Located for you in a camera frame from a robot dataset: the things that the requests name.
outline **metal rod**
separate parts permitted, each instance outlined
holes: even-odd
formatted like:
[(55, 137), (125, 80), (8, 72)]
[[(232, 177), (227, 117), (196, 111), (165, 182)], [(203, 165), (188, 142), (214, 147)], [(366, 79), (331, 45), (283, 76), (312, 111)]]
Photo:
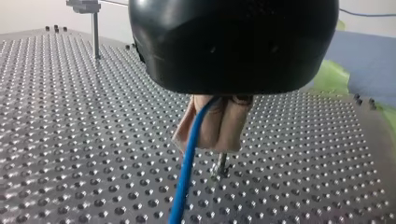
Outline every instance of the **metal rod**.
[(98, 14), (92, 13), (92, 50), (94, 59), (100, 59), (98, 30)]
[(218, 174), (224, 173), (225, 162), (227, 161), (227, 153), (220, 153), (218, 161)]

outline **grey metal plate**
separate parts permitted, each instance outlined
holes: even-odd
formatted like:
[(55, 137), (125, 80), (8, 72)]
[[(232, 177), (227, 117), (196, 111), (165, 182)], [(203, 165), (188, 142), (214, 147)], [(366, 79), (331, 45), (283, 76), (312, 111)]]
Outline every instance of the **grey metal plate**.
[[(102, 39), (97, 63), (76, 32), (0, 40), (0, 223), (165, 223), (188, 97), (155, 85), (121, 43)], [(217, 156), (197, 151), (185, 222), (395, 222), (394, 160), (363, 109), (256, 97), (228, 178), (212, 181)]]

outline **green object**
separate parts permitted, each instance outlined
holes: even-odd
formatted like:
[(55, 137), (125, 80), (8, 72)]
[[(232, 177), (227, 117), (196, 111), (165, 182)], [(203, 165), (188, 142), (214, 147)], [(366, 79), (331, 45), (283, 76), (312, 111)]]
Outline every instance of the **green object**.
[(314, 91), (325, 91), (329, 94), (348, 94), (349, 73), (338, 63), (323, 60), (317, 75), (314, 77)]
[(335, 27), (336, 30), (345, 31), (346, 24), (343, 21), (338, 21), (337, 26)]

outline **cable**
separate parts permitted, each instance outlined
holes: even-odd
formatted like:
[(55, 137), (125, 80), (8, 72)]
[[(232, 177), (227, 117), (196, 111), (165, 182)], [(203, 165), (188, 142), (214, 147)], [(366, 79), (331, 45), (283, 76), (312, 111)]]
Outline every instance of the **cable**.
[(390, 13), (390, 14), (362, 14), (362, 13), (356, 13), (356, 12), (350, 12), (348, 10), (340, 8), (340, 11), (345, 12), (349, 15), (352, 16), (360, 16), (360, 17), (396, 17), (395, 13)]
[(187, 150), (184, 154), (184, 161), (178, 179), (174, 203), (169, 217), (169, 224), (179, 224), (183, 218), (184, 204), (186, 202), (186, 195), (189, 192), (190, 177), (192, 163), (194, 161), (195, 147), (198, 142), (199, 132), (201, 129), (202, 120), (207, 110), (212, 106), (219, 97), (213, 97), (197, 114), (192, 124), (189, 142), (187, 143)]

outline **small metal pin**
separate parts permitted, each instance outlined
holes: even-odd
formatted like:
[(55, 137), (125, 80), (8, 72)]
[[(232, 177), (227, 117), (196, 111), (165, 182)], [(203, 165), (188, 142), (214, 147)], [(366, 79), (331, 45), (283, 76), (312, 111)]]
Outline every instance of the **small metal pin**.
[(227, 153), (220, 153), (218, 163), (213, 167), (212, 170), (212, 178), (227, 174), (228, 169), (225, 168), (226, 161), (227, 161)]

